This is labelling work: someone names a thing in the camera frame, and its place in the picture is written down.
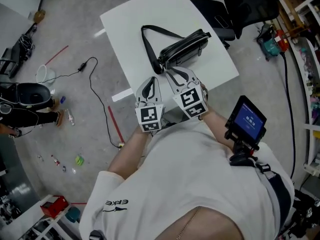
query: white marker cube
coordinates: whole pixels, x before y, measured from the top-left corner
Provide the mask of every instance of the white marker cube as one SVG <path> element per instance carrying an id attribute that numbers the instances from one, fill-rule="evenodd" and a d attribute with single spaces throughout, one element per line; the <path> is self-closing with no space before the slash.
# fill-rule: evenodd
<path id="1" fill-rule="evenodd" d="M 143 132 L 157 131 L 162 128 L 164 105 L 138 107 L 135 109 L 135 114 Z"/>
<path id="2" fill-rule="evenodd" d="M 208 111 L 205 94 L 200 85 L 175 95 L 173 100 L 189 118 L 197 117 Z"/>

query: person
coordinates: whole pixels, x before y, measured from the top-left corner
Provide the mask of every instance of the person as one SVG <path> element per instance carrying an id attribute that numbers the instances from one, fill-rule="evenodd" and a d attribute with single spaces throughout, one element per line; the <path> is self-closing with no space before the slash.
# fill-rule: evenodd
<path id="1" fill-rule="evenodd" d="M 156 133 L 138 126 L 96 179 L 79 230 L 107 240 L 272 240 L 272 201 L 253 167 L 231 166 L 234 142 L 227 120 L 209 106 L 191 119 Z M 278 173 L 294 199 L 294 187 L 271 149 L 254 155 Z"/>
<path id="2" fill-rule="evenodd" d="M 60 127 L 63 123 L 64 110 L 55 110 L 60 105 L 59 99 L 51 99 L 39 106 L 30 108 L 13 108 L 9 114 L 0 113 L 0 134 L 16 136 L 17 132 L 12 128 L 24 128 L 42 124 L 55 123 Z M 38 112 L 48 108 L 49 112 Z"/>

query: sleeve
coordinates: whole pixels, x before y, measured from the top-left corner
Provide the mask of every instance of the sleeve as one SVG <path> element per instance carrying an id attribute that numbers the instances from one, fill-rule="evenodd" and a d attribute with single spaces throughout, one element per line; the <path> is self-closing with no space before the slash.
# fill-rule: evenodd
<path id="1" fill-rule="evenodd" d="M 292 207 L 295 198 L 295 187 L 292 180 L 290 179 L 289 175 L 286 173 L 280 162 L 277 160 L 270 147 L 263 142 L 259 143 L 259 147 L 260 149 L 256 152 L 256 157 L 258 157 L 261 162 L 268 164 L 271 167 L 272 171 L 276 172 L 282 177 L 282 181 L 290 193 Z"/>
<path id="2" fill-rule="evenodd" d="M 90 233 L 95 229 L 97 216 L 103 210 L 107 197 L 124 181 L 121 176 L 113 172 L 99 172 L 79 224 L 83 240 L 89 240 Z"/>

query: brown shoe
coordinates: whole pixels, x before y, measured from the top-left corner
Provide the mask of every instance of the brown shoe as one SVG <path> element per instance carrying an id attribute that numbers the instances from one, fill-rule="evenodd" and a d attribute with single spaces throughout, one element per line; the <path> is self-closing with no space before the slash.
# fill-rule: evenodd
<path id="1" fill-rule="evenodd" d="M 56 119 L 56 123 L 55 125 L 57 127 L 60 127 L 62 125 L 62 123 L 64 122 L 64 115 L 65 115 L 65 111 L 63 109 L 60 109 L 58 112 L 58 118 Z"/>
<path id="2" fill-rule="evenodd" d="M 60 101 L 58 98 L 53 98 L 52 100 L 53 100 L 53 106 L 48 107 L 49 112 L 55 111 L 60 105 Z"/>

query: power adapter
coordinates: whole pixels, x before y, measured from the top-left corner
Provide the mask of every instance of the power adapter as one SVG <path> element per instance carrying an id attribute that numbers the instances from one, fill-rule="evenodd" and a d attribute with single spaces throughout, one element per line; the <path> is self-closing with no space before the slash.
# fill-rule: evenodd
<path id="1" fill-rule="evenodd" d="M 82 70 L 84 70 L 86 66 L 87 66 L 86 62 L 82 63 L 81 66 L 78 68 L 78 72 L 81 72 Z"/>

